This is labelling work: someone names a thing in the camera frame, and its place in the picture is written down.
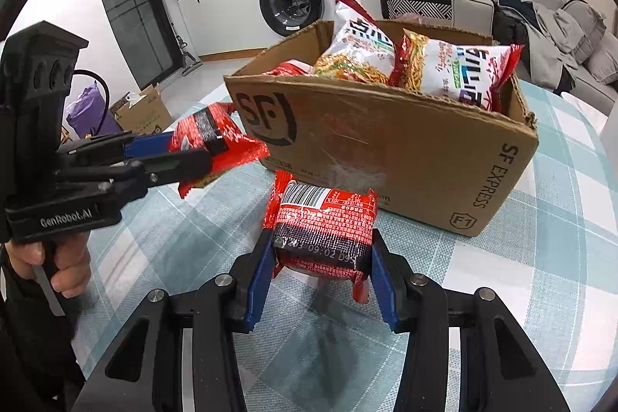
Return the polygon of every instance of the barcode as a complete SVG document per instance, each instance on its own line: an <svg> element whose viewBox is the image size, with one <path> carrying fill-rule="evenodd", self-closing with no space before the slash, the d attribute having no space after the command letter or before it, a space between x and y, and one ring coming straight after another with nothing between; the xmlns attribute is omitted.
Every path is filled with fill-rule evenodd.
<svg viewBox="0 0 618 412"><path fill-rule="evenodd" d="M320 209L330 189L291 180L283 193L281 204L293 204Z"/></svg>

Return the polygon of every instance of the wooden baseboard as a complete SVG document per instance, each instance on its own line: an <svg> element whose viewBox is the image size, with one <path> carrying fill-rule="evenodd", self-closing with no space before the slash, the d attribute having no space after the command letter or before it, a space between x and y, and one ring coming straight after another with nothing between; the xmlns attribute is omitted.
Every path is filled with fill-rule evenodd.
<svg viewBox="0 0 618 412"><path fill-rule="evenodd" d="M237 58L253 58L259 55L266 48L257 48L250 50L238 50L238 51L226 51L224 53L213 53L212 55L201 55L201 61L220 61L223 59L237 59Z"/></svg>

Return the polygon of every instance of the pillow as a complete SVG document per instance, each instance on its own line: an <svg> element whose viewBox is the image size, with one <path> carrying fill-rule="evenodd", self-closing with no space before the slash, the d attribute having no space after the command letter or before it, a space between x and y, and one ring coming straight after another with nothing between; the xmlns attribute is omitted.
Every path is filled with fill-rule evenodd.
<svg viewBox="0 0 618 412"><path fill-rule="evenodd" d="M577 65L584 63L596 51L605 34L605 15L597 12L590 4L582 0L572 0L566 3L563 10L576 19L585 33L572 55Z"/></svg>
<svg viewBox="0 0 618 412"><path fill-rule="evenodd" d="M599 48L585 64L593 77L602 84L611 84L618 80L618 39L606 31Z"/></svg>

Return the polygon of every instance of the purple bag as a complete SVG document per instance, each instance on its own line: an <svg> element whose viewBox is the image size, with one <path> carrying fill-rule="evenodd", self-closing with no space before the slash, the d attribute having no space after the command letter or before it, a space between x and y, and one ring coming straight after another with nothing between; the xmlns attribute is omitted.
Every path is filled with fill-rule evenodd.
<svg viewBox="0 0 618 412"><path fill-rule="evenodd" d="M97 131L101 116L105 110L105 100L101 96L97 83L92 83L85 88L79 98L67 107L67 123L75 129L80 138ZM116 123L114 117L107 111L103 126L99 135L120 133L122 128Z"/></svg>

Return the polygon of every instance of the washing machine door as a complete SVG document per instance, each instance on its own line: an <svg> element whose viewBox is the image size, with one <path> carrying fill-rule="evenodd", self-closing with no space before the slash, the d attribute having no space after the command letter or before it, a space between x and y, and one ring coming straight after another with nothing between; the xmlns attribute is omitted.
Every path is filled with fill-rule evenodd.
<svg viewBox="0 0 618 412"><path fill-rule="evenodd" d="M323 0L260 0L260 9L272 30L289 36L322 16Z"/></svg>

